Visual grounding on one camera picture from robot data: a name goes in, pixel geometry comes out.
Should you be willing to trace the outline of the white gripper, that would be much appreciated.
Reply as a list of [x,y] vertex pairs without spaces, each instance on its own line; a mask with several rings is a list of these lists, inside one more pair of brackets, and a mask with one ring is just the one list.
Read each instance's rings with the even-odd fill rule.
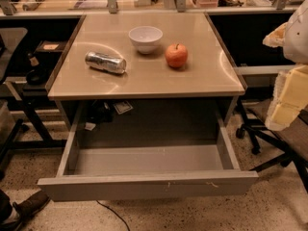
[[284,57],[298,65],[280,71],[276,77],[273,99],[269,104],[266,127],[281,131],[289,127],[308,105],[308,8],[300,6],[290,17],[263,39],[268,47],[283,47]]

